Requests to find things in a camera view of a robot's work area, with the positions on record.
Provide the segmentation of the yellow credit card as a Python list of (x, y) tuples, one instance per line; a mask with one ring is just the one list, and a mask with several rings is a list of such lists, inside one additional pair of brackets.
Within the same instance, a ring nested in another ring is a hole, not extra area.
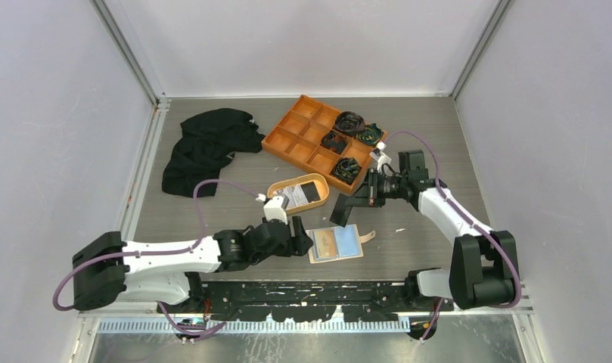
[(312, 255), (315, 261), (330, 260), (337, 257), (337, 246), (331, 228), (310, 231), (313, 241)]

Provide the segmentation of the beige card holder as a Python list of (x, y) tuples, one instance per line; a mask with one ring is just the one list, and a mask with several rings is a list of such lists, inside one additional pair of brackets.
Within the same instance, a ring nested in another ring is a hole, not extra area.
[(334, 232), (335, 242), (337, 246), (337, 257), (330, 260), (315, 261), (312, 255), (312, 248), (308, 252), (309, 262), (311, 264), (321, 264), (327, 262), (337, 262), (347, 259), (357, 259), (364, 256), (363, 245), (371, 241), (375, 236), (375, 231), (370, 231), (367, 234), (360, 235), (357, 225), (346, 225), (345, 227), (335, 226), (331, 227)]

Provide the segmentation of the black VIP credit card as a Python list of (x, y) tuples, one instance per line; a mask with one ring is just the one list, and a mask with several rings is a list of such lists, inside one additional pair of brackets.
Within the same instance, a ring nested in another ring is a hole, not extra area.
[(309, 181), (307, 183), (301, 184), (300, 187), (307, 203), (314, 203), (320, 201), (321, 197), (315, 182)]

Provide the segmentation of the orange oval tray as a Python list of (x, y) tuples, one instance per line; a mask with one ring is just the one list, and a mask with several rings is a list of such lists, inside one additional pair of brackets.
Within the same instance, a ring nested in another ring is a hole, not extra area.
[(324, 205), (330, 195), (330, 188), (323, 175), (310, 173), (276, 182), (270, 185), (267, 194), (270, 197), (287, 197), (285, 210), (291, 215)]

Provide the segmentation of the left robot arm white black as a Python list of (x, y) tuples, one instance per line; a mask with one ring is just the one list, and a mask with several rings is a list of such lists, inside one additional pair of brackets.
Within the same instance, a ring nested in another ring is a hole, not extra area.
[(219, 231), (201, 241), (150, 244), (105, 232), (72, 258), (73, 308), (84, 312), (136, 300), (196, 312), (206, 300), (200, 274), (243, 271), (273, 256), (304, 256), (312, 245), (298, 216)]

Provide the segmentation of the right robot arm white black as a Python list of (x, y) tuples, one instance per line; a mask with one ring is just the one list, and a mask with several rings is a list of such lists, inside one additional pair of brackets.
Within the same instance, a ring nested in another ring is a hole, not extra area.
[(430, 177), (422, 151), (400, 151), (398, 158), (399, 171), (380, 163), (367, 171), (351, 195), (341, 194), (331, 221), (344, 226), (354, 208), (379, 208), (389, 199), (404, 200), (452, 245), (449, 269), (409, 272), (404, 294), (410, 308), (424, 310), (434, 298), (451, 300), (460, 309), (517, 305), (522, 293), (514, 236), (481, 225), (439, 178)]

